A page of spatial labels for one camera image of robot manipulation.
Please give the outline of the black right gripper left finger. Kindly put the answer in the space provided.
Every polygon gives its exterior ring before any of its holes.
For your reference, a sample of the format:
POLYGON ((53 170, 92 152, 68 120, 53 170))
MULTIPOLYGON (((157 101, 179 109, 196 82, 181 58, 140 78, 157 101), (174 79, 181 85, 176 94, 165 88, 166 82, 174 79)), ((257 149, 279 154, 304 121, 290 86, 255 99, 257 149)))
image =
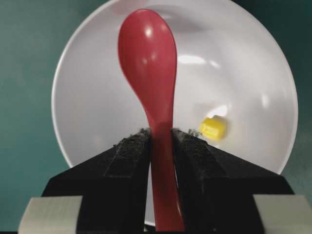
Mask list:
POLYGON ((141 234, 152 133, 141 129, 51 178, 30 199, 20 234, 141 234))

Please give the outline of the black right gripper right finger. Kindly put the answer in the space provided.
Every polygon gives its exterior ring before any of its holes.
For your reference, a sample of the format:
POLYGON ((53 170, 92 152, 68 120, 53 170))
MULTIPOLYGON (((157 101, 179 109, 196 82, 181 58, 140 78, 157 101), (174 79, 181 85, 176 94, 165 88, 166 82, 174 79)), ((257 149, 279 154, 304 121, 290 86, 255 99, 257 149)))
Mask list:
POLYGON ((311 207, 283 176, 179 129, 172 139, 187 233, 311 233, 311 207))

